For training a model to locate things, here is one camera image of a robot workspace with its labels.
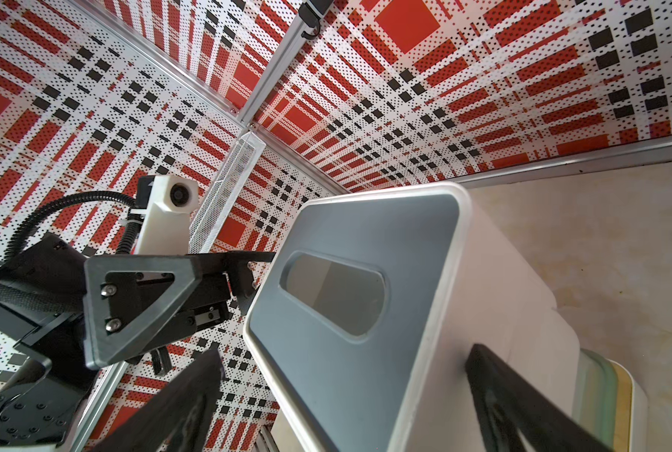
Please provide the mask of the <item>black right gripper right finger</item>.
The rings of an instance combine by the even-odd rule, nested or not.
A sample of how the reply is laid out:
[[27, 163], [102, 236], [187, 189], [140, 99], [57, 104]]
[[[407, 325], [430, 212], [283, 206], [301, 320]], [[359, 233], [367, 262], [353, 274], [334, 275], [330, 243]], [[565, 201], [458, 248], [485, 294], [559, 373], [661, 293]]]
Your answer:
[[465, 370], [486, 450], [609, 450], [487, 346], [471, 347]]

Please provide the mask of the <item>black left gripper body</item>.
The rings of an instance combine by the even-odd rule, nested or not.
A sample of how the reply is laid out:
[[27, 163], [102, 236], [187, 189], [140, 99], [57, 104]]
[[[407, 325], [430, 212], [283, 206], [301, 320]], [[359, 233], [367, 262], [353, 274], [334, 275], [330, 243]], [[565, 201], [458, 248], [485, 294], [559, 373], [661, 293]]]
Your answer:
[[207, 274], [194, 292], [168, 322], [149, 339], [143, 350], [138, 350], [127, 362], [139, 362], [151, 350], [158, 350], [188, 338], [199, 331], [230, 320], [228, 310], [231, 292], [225, 273]]

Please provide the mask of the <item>white tissue box grey lid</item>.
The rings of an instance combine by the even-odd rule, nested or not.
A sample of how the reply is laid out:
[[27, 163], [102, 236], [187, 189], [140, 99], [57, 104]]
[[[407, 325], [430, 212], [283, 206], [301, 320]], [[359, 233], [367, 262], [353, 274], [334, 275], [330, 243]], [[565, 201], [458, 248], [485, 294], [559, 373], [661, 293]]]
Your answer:
[[243, 338], [307, 451], [480, 451], [482, 344], [565, 414], [580, 345], [556, 297], [455, 183], [313, 200]]

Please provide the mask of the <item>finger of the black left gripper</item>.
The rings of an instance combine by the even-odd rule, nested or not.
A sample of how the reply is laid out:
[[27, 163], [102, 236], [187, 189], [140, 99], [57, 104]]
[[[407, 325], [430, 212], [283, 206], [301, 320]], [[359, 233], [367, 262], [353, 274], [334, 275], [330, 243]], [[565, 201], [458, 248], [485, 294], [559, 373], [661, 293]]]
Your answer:
[[271, 252], [107, 255], [84, 264], [84, 357], [91, 369], [127, 361], [143, 350], [207, 274], [228, 261], [270, 263]]
[[238, 304], [242, 316], [246, 316], [257, 293], [254, 275], [247, 261], [228, 261], [226, 273], [230, 281], [232, 296]]

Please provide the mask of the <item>mint green tissue box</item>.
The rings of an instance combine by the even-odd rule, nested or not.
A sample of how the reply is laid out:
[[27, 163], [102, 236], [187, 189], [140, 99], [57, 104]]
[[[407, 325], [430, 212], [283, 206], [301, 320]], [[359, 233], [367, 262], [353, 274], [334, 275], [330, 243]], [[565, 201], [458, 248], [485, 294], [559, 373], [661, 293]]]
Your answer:
[[614, 446], [618, 376], [612, 363], [596, 352], [580, 350], [573, 419], [606, 446]]

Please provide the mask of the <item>black wall hook rail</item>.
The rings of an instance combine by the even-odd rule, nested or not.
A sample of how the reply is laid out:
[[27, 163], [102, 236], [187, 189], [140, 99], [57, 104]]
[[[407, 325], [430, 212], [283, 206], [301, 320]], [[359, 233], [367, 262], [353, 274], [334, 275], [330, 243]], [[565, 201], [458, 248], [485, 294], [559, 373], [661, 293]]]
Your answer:
[[307, 41], [315, 40], [321, 32], [321, 20], [326, 17], [333, 5], [333, 0], [304, 0], [298, 9], [300, 19], [308, 26], [309, 31], [303, 31], [301, 37]]

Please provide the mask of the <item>large white box bamboo lid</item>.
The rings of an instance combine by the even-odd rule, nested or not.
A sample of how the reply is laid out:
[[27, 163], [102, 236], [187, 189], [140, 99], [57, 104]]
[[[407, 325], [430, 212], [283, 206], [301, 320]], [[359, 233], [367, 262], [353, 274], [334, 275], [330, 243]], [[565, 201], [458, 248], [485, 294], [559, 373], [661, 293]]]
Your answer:
[[617, 405], [613, 450], [647, 450], [649, 403], [633, 375], [620, 363], [610, 360], [617, 375]]

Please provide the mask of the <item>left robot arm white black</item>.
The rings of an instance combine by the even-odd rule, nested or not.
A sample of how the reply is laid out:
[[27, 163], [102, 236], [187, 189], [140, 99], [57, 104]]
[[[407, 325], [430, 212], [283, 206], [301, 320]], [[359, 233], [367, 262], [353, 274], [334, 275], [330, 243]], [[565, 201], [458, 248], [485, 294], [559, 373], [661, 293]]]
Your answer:
[[[255, 295], [252, 267], [270, 252], [139, 254], [145, 226], [173, 237], [189, 229], [190, 188], [69, 195], [34, 211], [10, 239], [0, 266], [0, 331], [26, 357], [0, 390], [0, 451], [54, 451], [67, 443], [100, 370], [151, 359], [167, 384], [100, 444], [103, 451], [194, 451], [205, 444], [225, 369], [217, 350], [175, 372], [170, 346], [227, 322], [230, 303]], [[115, 253], [88, 257], [47, 234], [27, 240], [69, 207], [114, 202], [128, 208]], [[162, 205], [166, 218], [155, 220]]]

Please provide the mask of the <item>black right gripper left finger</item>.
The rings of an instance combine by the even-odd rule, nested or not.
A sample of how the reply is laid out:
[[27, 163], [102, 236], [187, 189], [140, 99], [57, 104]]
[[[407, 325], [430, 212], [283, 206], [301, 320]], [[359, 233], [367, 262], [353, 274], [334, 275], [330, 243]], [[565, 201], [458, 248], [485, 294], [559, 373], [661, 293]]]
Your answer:
[[95, 451], [201, 451], [221, 397], [219, 350], [199, 355], [143, 408], [99, 442]]

